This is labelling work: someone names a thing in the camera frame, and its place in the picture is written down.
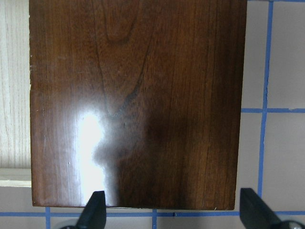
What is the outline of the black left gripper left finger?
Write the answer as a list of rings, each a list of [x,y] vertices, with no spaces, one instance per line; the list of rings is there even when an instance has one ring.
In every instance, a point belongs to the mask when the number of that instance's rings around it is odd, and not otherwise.
[[[106,225],[106,204],[104,191],[95,191],[81,213],[77,229],[104,229]]]

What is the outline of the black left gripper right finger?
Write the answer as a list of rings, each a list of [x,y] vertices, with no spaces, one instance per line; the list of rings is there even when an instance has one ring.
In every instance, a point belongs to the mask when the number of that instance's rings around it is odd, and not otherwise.
[[[290,222],[280,220],[252,188],[241,188],[239,211],[246,229],[290,229]]]

